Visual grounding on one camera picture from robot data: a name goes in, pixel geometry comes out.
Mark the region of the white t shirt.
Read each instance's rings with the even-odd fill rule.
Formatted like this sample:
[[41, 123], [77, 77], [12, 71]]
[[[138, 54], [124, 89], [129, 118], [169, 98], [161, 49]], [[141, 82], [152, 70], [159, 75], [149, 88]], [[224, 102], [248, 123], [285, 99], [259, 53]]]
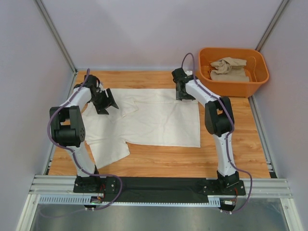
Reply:
[[82, 113], [97, 168], [130, 154], [128, 144], [200, 147], [200, 118], [196, 100], [176, 100], [174, 89], [112, 89], [118, 109], [106, 115], [88, 103]]

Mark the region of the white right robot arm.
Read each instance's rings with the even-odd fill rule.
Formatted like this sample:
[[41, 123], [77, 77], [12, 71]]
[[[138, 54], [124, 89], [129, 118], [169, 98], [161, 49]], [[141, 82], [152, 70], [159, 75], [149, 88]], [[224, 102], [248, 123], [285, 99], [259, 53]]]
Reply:
[[194, 75], [187, 75], [182, 68], [172, 72], [176, 84], [177, 100], [197, 100], [205, 107], [205, 127], [213, 135], [218, 154], [217, 189], [228, 194], [239, 182], [239, 173], [234, 164], [231, 144], [234, 117], [231, 101], [206, 88]]

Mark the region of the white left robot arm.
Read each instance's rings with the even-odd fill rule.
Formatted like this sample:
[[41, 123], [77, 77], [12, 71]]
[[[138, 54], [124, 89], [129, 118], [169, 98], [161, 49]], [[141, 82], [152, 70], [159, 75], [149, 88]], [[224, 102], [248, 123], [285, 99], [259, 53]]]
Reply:
[[110, 89], [105, 89], [103, 83], [89, 72], [82, 83], [75, 85], [72, 94], [61, 105], [51, 107], [47, 133], [51, 142], [66, 150], [77, 169], [78, 177], [88, 177], [84, 187], [90, 193], [96, 193], [101, 188], [100, 174], [91, 161], [85, 147], [86, 129], [81, 111], [85, 105], [92, 103], [99, 115], [108, 115], [107, 108], [118, 109], [118, 105]]

